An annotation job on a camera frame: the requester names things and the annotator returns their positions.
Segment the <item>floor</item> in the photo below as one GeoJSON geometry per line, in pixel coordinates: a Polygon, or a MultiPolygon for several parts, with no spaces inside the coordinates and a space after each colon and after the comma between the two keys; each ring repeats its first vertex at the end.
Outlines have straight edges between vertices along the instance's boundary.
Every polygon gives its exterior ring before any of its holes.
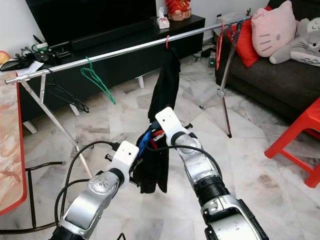
{"type": "MultiPolygon", "coordinates": [[[[232,89],[226,89],[226,104],[233,138],[225,133],[218,86],[209,74],[207,59],[190,56],[181,60],[180,88],[175,113],[219,163],[229,191],[243,199],[271,240],[318,240],[320,236],[320,185],[308,188],[303,170],[284,157],[268,159],[264,151],[289,123],[272,110],[232,89]]],[[[98,94],[85,101],[90,113],[76,117],[70,108],[55,112],[57,118],[81,144],[96,140],[127,140],[135,143],[146,129],[147,113],[159,71],[144,76],[144,89],[137,80],[111,89],[116,105],[98,94]]],[[[67,161],[75,155],[71,143],[46,117],[32,121],[38,133],[24,130],[26,166],[67,161]]],[[[320,141],[302,133],[287,149],[315,166],[320,160],[320,141]]],[[[93,173],[109,162],[111,150],[96,145],[85,152],[93,173]]],[[[91,239],[116,240],[123,232],[127,240],[204,240],[205,224],[200,206],[177,153],[170,151],[168,193],[140,194],[130,184],[121,190],[104,211],[91,239]]],[[[62,188],[68,164],[32,172],[37,225],[54,220],[54,203],[62,188]]],[[[71,180],[86,178],[81,162],[75,164],[71,180]]],[[[68,191],[68,202],[86,187],[79,183],[68,191]]],[[[1,216],[1,229],[31,227],[27,199],[17,209],[1,216]]],[[[54,228],[25,235],[0,236],[1,240],[49,239],[54,228]]]]}

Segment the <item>marble table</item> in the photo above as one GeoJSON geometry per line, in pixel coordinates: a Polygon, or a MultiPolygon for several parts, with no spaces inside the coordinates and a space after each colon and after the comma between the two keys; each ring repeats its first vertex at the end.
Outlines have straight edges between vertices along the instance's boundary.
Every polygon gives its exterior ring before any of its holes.
{"type": "Polygon", "coordinates": [[[0,215],[27,198],[19,87],[5,84],[15,76],[0,72],[0,215]]]}

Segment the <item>tv stand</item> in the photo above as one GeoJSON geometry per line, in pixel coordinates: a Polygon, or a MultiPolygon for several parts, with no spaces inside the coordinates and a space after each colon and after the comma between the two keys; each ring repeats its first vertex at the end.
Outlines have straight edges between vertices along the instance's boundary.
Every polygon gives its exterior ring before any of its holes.
{"type": "MultiPolygon", "coordinates": [[[[190,18],[183,21],[170,21],[170,28],[167,29],[159,29],[156,24],[156,19],[153,19],[153,23],[155,25],[150,29],[139,31],[126,37],[121,37],[81,51],[72,51],[71,49],[64,48],[65,51],[69,50],[71,55],[61,59],[61,62],[59,62],[58,65],[83,60],[86,57],[110,53],[158,39],[164,39],[167,35],[174,36],[200,29],[205,26],[205,18],[192,15],[190,18]]],[[[176,48],[179,58],[182,59],[201,51],[202,44],[203,33],[199,33],[197,35],[171,41],[169,42],[169,47],[176,48]]],[[[94,62],[93,67],[94,71],[99,75],[103,83],[110,89],[116,85],[139,78],[139,76],[143,76],[151,71],[161,68],[164,64],[165,53],[165,44],[160,44],[94,62]]],[[[80,101],[101,92],[100,88],[82,76],[80,72],[82,67],[84,66],[73,67],[55,73],[63,84],[63,88],[80,101]]],[[[47,75],[47,82],[50,83],[51,80],[52,76],[50,74],[47,75]]],[[[40,93],[40,77],[32,78],[28,83],[37,94],[40,93]]],[[[21,84],[19,86],[19,91],[22,122],[32,120],[44,114],[40,106],[27,93],[21,84]]],[[[44,103],[51,110],[56,110],[68,105],[67,102],[51,94],[46,95],[44,103]]]]}
{"type": "Polygon", "coordinates": [[[108,43],[131,34],[135,34],[154,27],[154,20],[136,22],[127,26],[115,28],[110,31],[95,33],[89,36],[80,37],[70,41],[73,51],[78,52],[87,48],[91,48],[103,43],[108,43]]]}

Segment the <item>red figurine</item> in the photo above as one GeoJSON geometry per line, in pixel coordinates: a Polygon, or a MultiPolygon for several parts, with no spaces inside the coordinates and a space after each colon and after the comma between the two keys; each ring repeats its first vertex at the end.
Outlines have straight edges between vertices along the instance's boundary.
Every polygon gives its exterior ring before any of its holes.
{"type": "Polygon", "coordinates": [[[168,8],[168,18],[173,21],[182,21],[191,17],[191,8],[189,7],[191,0],[165,0],[168,8]]]}

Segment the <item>red plastic stool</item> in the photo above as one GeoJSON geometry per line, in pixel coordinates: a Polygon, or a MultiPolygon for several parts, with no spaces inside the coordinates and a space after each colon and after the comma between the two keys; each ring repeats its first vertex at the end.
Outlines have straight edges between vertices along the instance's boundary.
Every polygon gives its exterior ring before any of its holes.
{"type": "Polygon", "coordinates": [[[271,159],[276,154],[282,154],[286,158],[290,159],[310,174],[304,183],[310,188],[315,188],[320,182],[320,164],[313,169],[304,161],[283,149],[303,130],[320,139],[320,134],[310,129],[320,132],[320,98],[318,98],[298,117],[297,120],[294,121],[294,123],[264,152],[264,155],[271,159]]]}

